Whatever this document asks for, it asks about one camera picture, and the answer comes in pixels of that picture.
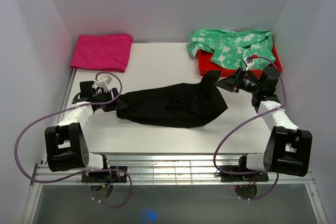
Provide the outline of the black trousers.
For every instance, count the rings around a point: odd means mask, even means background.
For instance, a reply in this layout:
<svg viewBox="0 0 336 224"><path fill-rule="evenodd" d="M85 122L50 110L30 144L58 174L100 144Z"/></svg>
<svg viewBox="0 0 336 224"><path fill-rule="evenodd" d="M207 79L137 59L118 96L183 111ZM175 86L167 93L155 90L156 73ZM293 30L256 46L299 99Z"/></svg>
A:
<svg viewBox="0 0 336 224"><path fill-rule="evenodd" d="M117 110L117 117L154 126L204 126L228 109L215 87L220 74L219 70L212 70L197 84L179 83L125 93L121 100L127 106Z"/></svg>

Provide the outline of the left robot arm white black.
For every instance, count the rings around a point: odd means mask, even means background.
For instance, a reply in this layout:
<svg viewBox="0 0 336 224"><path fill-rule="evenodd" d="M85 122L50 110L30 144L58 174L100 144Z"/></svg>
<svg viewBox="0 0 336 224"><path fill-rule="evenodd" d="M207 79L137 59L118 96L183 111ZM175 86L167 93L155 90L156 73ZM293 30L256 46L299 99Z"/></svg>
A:
<svg viewBox="0 0 336 224"><path fill-rule="evenodd" d="M80 82L80 92L72 100L72 107L56 126L45 130L47 162L52 172L68 170L93 171L94 177L105 182L111 168L102 154L89 152L83 128L97 110L112 112L125 107L110 78Z"/></svg>

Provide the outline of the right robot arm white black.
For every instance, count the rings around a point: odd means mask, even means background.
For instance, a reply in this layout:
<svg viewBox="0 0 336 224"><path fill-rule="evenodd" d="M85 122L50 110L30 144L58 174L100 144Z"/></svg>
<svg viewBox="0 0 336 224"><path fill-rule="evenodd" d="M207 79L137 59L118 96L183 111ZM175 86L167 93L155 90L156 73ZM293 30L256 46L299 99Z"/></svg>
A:
<svg viewBox="0 0 336 224"><path fill-rule="evenodd" d="M237 166L221 167L222 174L238 175L242 180L250 180L257 173L267 172L299 177L307 174L313 137L310 131L299 129L287 117L284 105L275 94L280 80L280 71L268 66L259 78L251 71L239 68L232 76L215 83L217 87L232 93L239 90L251 93L251 103L257 117L262 118L270 130L264 152L241 156Z"/></svg>

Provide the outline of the green white tie-dye trousers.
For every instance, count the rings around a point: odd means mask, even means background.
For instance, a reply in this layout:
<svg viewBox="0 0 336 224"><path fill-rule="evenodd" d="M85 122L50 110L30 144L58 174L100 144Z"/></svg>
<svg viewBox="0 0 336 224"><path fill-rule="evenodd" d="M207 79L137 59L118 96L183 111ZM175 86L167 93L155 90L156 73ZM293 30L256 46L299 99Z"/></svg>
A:
<svg viewBox="0 0 336 224"><path fill-rule="evenodd" d="M199 50L212 54L211 62L225 69L245 68L243 59L253 55L276 61L272 32L268 30L231 31L201 29L189 35L186 44L189 54L195 57Z"/></svg>

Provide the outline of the pink folded trousers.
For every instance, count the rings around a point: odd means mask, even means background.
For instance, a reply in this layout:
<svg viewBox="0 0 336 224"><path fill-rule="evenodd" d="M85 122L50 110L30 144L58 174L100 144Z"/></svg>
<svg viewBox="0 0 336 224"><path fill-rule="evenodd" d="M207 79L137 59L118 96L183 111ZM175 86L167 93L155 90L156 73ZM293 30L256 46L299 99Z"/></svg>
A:
<svg viewBox="0 0 336 224"><path fill-rule="evenodd" d="M129 34L80 35L70 63L72 69L125 72L133 37Z"/></svg>

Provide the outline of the red plastic tray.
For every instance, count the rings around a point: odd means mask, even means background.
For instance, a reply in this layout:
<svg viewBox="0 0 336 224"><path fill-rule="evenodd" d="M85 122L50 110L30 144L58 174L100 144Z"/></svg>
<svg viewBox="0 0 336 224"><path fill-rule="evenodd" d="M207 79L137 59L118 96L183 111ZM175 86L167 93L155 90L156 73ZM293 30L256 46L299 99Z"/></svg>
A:
<svg viewBox="0 0 336 224"><path fill-rule="evenodd" d="M274 56L276 58L275 65L279 69L280 73L282 73L282 66L281 66L281 63L280 63L275 45L273 45L273 47L272 47L272 53L274 54ZM205 52L205 51L202 51L202 50L199 50L197 52L198 69L199 69L199 73L200 73L201 76L204 76L208 71L212 71L212 70L220 70L221 71L221 77L229 77L236 72L235 69L221 68L220 66L211 62L212 55L213 55L212 53Z"/></svg>

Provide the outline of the aluminium rail frame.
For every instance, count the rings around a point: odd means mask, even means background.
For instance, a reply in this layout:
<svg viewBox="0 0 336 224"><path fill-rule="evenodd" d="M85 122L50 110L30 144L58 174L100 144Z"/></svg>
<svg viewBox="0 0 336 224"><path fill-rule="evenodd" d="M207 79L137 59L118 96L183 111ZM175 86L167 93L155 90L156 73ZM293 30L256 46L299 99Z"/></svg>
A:
<svg viewBox="0 0 336 224"><path fill-rule="evenodd" d="M83 127L91 152L107 156L113 166L126 166L130 179L116 184L111 209L93 202L90 188L76 171L51 172L37 165L34 176L51 184L34 184L24 223L327 223L312 172L305 177L270 173L259 181L258 200L244 201L234 181L221 180L213 161L236 166L241 155L260 152L269 130L262 119L236 132L221 153L221 138L254 116L251 95L223 92L229 110L204 127L180 129L146 126L97 112Z"/></svg>

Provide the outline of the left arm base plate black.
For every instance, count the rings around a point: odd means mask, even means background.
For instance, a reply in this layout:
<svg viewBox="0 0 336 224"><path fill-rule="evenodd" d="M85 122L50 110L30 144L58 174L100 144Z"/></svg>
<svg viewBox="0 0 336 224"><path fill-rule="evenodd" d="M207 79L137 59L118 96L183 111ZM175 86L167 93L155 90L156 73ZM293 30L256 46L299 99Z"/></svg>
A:
<svg viewBox="0 0 336 224"><path fill-rule="evenodd" d="M111 169L117 169L113 172L97 172L82 174L82 183L125 183L127 176L125 173L128 171L127 166L112 166Z"/></svg>

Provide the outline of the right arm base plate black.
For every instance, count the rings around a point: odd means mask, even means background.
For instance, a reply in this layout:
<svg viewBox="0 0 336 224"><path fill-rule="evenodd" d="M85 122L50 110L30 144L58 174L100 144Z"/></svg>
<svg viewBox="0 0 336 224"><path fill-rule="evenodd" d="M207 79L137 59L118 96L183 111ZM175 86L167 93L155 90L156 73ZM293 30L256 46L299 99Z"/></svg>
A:
<svg viewBox="0 0 336 224"><path fill-rule="evenodd" d="M220 169L225 170L231 173L238 174L227 174L219 172L221 177L221 182L268 182L269 177L267 173L254 173L246 174L247 172L252 172L252 170L246 168L240 168L238 165L223 165L220 166Z"/></svg>

